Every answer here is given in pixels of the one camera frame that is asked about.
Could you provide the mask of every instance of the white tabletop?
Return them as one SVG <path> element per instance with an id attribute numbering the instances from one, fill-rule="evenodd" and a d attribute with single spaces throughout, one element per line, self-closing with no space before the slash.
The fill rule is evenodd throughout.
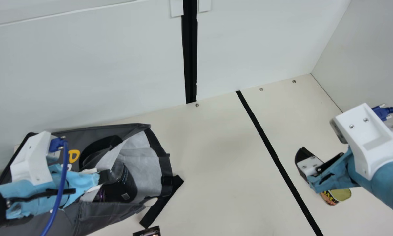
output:
<path id="1" fill-rule="evenodd" d="M 185 181 L 153 226 L 166 236 L 314 235 L 237 95 L 198 103 L 112 123 L 151 124 Z M 92 235 L 132 235 L 144 213 Z"/>
<path id="2" fill-rule="evenodd" d="M 365 189 L 352 188 L 350 199 L 328 206 L 300 177 L 294 164 L 299 148 L 323 161 L 347 149 L 329 125 L 341 112 L 311 75 L 242 93 L 325 236 L 393 236 L 393 211 Z"/>

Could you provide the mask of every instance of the screw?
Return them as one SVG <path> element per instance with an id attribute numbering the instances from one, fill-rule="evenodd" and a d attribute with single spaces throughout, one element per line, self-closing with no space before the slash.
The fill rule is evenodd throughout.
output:
<path id="1" fill-rule="evenodd" d="M 6 206 L 7 206 L 7 209 L 9 209 L 10 207 L 11 207 L 11 204 L 12 204 L 12 202 L 10 201 L 10 200 L 6 200 Z"/>

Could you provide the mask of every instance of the black strap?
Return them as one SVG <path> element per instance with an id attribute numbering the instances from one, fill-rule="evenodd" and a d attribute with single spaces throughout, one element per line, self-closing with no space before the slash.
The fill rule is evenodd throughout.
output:
<path id="1" fill-rule="evenodd" d="M 68 188 L 63 190 L 63 195 L 75 194 L 75 188 Z M 51 197 L 58 195 L 58 189 L 46 189 L 45 192 L 34 194 L 30 197 L 11 197 L 8 198 L 11 202 L 30 202 L 40 197 Z"/>
<path id="2" fill-rule="evenodd" d="M 162 181 L 167 181 L 170 182 L 170 178 L 164 177 Z M 144 228 L 150 227 L 151 224 L 153 224 L 154 220 L 159 216 L 160 212 L 162 212 L 163 208 L 165 205 L 168 203 L 170 198 L 175 194 L 175 192 L 179 189 L 179 187 L 183 184 L 183 180 L 180 178 L 180 176 L 174 176 L 171 178 L 171 184 L 172 184 L 172 194 L 166 197 L 159 197 L 157 202 L 150 207 L 148 212 L 145 214 L 145 216 L 142 218 L 140 221 L 140 224 Z"/>

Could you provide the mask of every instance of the white wall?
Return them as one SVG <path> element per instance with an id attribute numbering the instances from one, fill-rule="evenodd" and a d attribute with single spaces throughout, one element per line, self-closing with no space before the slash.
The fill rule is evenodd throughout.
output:
<path id="1" fill-rule="evenodd" d="M 0 170 L 30 131 L 185 103 L 181 20 L 169 0 L 0 27 Z"/>
<path id="2" fill-rule="evenodd" d="M 311 73 L 350 0 L 213 0 L 198 14 L 203 99 Z"/>
<path id="3" fill-rule="evenodd" d="M 342 111 L 393 106 L 393 0 L 352 0 L 312 74 Z"/>
<path id="4" fill-rule="evenodd" d="M 0 24 L 137 0 L 0 0 Z"/>

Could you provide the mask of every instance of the yellow letter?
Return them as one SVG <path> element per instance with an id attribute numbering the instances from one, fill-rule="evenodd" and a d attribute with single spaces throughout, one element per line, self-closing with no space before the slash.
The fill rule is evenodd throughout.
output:
<path id="1" fill-rule="evenodd" d="M 68 154 L 70 155 L 70 163 L 75 163 L 75 161 L 80 157 L 79 150 L 70 150 L 68 151 Z"/>

